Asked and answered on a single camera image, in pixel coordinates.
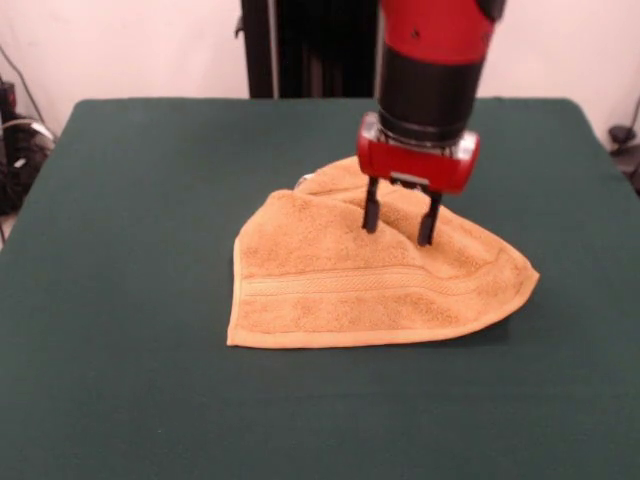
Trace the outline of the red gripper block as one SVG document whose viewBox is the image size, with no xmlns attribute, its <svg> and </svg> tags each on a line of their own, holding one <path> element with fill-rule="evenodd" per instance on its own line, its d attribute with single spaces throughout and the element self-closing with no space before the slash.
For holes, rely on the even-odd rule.
<svg viewBox="0 0 640 480">
<path fill-rule="evenodd" d="M 458 194 L 465 189 L 475 167 L 479 148 L 480 137 L 472 131 L 465 131 L 450 147 L 419 147 L 400 143 L 382 129 L 377 113 L 365 113 L 357 139 L 360 170 L 370 176 L 362 228 L 369 234 L 377 230 L 380 212 L 378 178 L 417 184 L 431 190 L 425 191 L 429 205 L 420 223 L 417 244 L 422 247 L 431 245 L 443 197 L 441 193 Z"/>
</svg>

